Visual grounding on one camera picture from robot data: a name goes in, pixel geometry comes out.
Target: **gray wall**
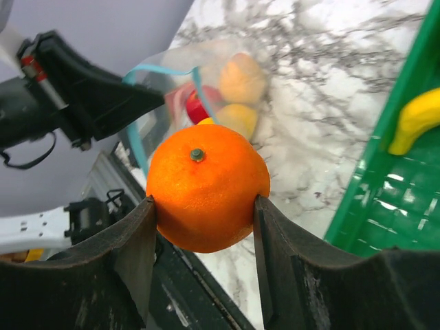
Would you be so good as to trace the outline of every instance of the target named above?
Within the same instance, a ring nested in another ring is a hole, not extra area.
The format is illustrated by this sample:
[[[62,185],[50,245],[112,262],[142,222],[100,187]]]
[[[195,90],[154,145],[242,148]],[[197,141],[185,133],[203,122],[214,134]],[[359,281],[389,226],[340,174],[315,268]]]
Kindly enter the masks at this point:
[[[144,58],[170,45],[193,0],[16,0],[9,23],[35,37],[57,29],[80,54],[105,69],[123,75]],[[0,80],[16,74],[0,63]],[[39,166],[17,171],[0,164],[0,217],[40,212],[78,198],[100,149],[110,150],[111,137],[91,151],[70,149],[58,132],[55,151]],[[40,155],[46,138],[22,144],[10,153],[14,162]]]

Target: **robotic arm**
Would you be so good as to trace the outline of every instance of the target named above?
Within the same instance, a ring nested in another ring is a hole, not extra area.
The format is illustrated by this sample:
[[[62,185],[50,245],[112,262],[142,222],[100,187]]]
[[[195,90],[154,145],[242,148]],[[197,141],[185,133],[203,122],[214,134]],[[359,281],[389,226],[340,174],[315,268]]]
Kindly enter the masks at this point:
[[[1,35],[8,33],[12,2],[0,2],[0,47],[23,76],[0,83],[0,156],[7,167],[25,170],[42,162],[54,148],[56,129],[72,147],[86,151],[92,138],[107,138],[164,104],[161,93],[124,84],[121,77],[87,62],[56,31],[38,34],[33,41],[13,36],[2,45],[8,39]],[[10,163],[7,148],[48,133],[54,137],[48,152],[29,164]]]

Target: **red component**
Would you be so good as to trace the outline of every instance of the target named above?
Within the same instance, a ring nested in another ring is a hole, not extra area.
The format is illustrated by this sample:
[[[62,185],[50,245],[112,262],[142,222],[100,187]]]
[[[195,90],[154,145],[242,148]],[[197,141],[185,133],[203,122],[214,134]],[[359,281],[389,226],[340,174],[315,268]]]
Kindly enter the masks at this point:
[[[47,78],[47,74],[43,71],[41,65],[35,60],[33,56],[26,56],[21,59],[21,64],[24,67],[31,67],[35,71],[35,80],[40,82]]]
[[[221,97],[218,89],[206,85],[202,86],[201,89],[204,96],[208,99],[208,102],[213,105],[214,108],[217,108],[215,106],[216,104],[223,102],[223,98]],[[192,93],[189,95],[188,99],[186,100],[185,108],[188,117],[191,119],[194,125],[197,125],[203,119],[209,117],[208,113],[205,110],[203,102],[197,95],[196,90],[192,91]]]

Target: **table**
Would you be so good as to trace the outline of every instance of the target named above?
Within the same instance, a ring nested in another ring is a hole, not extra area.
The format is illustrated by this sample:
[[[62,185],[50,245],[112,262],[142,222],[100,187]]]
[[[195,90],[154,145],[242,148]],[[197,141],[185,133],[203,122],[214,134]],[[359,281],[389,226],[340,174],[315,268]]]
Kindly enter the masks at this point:
[[[323,237],[429,0],[195,0],[171,47],[227,36],[269,53],[269,98],[252,140],[272,202]],[[263,328],[252,235],[198,254]]]

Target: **banana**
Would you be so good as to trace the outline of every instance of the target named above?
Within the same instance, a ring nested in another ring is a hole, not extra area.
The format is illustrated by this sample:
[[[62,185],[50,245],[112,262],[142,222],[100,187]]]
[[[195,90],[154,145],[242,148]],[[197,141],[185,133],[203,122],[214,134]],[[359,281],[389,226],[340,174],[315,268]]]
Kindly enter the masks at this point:
[[[394,140],[388,152],[405,155],[426,131],[440,125],[440,88],[412,99],[400,112]]]

